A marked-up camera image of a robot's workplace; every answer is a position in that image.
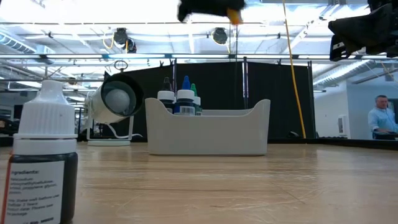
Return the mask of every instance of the man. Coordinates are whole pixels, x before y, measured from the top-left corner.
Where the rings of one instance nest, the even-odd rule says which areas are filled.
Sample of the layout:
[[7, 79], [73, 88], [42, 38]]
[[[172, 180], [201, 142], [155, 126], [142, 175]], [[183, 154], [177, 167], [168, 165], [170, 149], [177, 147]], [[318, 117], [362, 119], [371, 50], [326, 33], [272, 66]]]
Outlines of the man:
[[388, 98], [384, 95], [376, 97], [376, 107], [368, 114], [368, 124], [372, 132], [398, 133], [396, 116], [388, 107]]

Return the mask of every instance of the white plastic tray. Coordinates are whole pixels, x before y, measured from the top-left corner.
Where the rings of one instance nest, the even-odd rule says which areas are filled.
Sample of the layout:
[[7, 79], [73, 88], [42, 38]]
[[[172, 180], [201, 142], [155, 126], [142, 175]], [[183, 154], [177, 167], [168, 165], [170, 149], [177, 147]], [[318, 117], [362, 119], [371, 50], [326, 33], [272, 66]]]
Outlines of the white plastic tray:
[[267, 152], [270, 100], [261, 100], [250, 110], [203, 110], [203, 116], [176, 116], [155, 98], [145, 104], [150, 154], [261, 156]]

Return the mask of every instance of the desk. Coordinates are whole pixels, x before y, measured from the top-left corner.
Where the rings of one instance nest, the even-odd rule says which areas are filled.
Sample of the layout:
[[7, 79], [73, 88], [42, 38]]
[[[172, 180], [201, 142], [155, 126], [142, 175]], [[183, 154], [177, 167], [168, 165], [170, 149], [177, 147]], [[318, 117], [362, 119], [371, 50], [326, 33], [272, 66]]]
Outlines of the desk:
[[[0, 148], [1, 191], [8, 150]], [[79, 144], [78, 153], [73, 224], [398, 220], [395, 151], [270, 144], [261, 157], [160, 157], [146, 144]]]

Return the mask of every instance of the white lamp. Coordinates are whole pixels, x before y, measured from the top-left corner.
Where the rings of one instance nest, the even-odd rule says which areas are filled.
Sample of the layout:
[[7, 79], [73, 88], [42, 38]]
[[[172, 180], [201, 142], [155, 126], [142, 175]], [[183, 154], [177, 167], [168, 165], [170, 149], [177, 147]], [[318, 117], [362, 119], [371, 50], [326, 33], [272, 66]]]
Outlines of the white lamp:
[[[132, 117], [142, 106], [144, 92], [138, 83], [125, 73], [108, 77], [104, 83], [88, 98], [88, 124], [93, 120], [107, 124], [117, 139], [91, 139], [90, 129], [87, 128], [89, 146], [128, 146], [132, 138]], [[129, 118], [129, 134], [118, 136], [110, 125]]]

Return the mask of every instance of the dropper bottle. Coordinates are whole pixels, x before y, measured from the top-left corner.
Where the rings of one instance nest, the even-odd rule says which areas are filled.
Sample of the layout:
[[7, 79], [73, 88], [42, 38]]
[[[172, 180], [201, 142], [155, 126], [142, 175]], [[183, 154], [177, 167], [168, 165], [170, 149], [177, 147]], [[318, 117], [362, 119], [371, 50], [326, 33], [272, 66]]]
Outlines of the dropper bottle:
[[2, 224], [70, 223], [75, 213], [75, 109], [45, 80], [24, 104], [4, 188]]
[[184, 116], [195, 115], [195, 105], [193, 99], [195, 93], [191, 90], [189, 77], [185, 76], [182, 83], [182, 89], [177, 92], [177, 101], [174, 106], [174, 114]]
[[175, 96], [168, 77], [164, 78], [163, 88], [157, 92], [157, 99], [163, 103], [168, 112], [173, 113]]
[[197, 94], [197, 87], [194, 83], [191, 84], [191, 90], [195, 93], [193, 97], [193, 104], [195, 105], [195, 115], [201, 116], [200, 97]]

